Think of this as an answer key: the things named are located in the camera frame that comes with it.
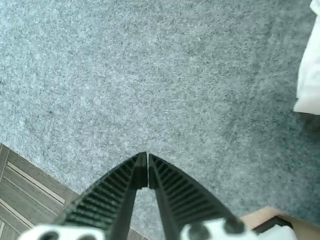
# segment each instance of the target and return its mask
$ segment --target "gray carpet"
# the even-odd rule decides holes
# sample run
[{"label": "gray carpet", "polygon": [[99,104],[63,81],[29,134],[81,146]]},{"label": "gray carpet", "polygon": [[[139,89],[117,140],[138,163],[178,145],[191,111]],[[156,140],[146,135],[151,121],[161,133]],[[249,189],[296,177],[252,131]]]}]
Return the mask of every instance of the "gray carpet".
[{"label": "gray carpet", "polygon": [[[320,223],[320,119],[292,112],[300,0],[0,2],[0,142],[81,192],[147,151],[237,215]],[[132,226],[162,238],[155,197]]]}]

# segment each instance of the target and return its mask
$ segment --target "wooden floor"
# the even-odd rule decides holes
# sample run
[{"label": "wooden floor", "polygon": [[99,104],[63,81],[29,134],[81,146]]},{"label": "wooden floor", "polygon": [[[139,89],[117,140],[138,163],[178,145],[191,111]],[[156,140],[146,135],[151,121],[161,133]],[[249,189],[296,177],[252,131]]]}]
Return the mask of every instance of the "wooden floor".
[{"label": "wooden floor", "polygon": [[[51,223],[78,195],[0,143],[0,240]],[[128,240],[147,240],[130,229]]]}]

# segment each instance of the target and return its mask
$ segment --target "cardboard box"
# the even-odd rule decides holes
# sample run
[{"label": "cardboard box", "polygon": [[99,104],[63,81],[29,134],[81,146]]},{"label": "cardboard box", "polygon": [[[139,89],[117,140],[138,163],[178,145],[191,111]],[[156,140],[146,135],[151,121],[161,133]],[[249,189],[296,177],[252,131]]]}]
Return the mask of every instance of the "cardboard box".
[{"label": "cardboard box", "polygon": [[275,216],[279,216],[292,224],[298,240],[320,240],[320,226],[292,217],[272,207],[261,208],[258,211],[241,217],[241,219],[249,228],[254,229]]}]

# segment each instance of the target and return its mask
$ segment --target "white object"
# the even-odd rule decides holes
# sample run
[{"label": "white object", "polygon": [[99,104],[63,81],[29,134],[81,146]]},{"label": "white object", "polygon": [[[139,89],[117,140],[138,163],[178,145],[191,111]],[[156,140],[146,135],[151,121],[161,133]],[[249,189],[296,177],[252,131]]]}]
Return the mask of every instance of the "white object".
[{"label": "white object", "polygon": [[320,0],[313,0],[310,7],[317,17],[299,68],[293,110],[320,115]]},{"label": "white object", "polygon": [[[210,233],[210,238],[208,240],[259,240],[258,236],[247,226],[245,226],[245,230],[241,234],[228,234],[225,232],[224,229],[225,223],[225,218],[204,221],[202,224],[207,228],[207,230]],[[190,228],[191,226],[189,224],[184,226],[180,234],[181,240],[190,240]]]},{"label": "white object", "polygon": [[295,232],[288,226],[275,225],[258,236],[259,240],[298,240]]},{"label": "white object", "polygon": [[[204,221],[202,224],[210,233],[208,240],[298,240],[295,232],[288,226],[275,225],[259,235],[245,226],[244,232],[241,234],[228,234],[224,229],[225,223],[224,218]],[[184,226],[180,235],[181,240],[190,240],[190,228],[189,224]]]},{"label": "white object", "polygon": [[58,234],[58,240],[78,240],[85,236],[94,237],[95,240],[105,240],[104,232],[95,227],[58,225],[38,225],[31,230],[24,232],[18,240],[39,240],[48,233]]}]

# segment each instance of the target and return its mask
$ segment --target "white cloth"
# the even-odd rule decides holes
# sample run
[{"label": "white cloth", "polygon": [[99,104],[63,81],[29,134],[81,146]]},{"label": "white cloth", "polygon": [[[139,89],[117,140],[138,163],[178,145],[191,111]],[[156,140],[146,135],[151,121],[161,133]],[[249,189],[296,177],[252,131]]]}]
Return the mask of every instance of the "white cloth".
[{"label": "white cloth", "polygon": [[299,68],[293,110],[320,115],[320,0],[313,0],[310,7],[317,17]]}]

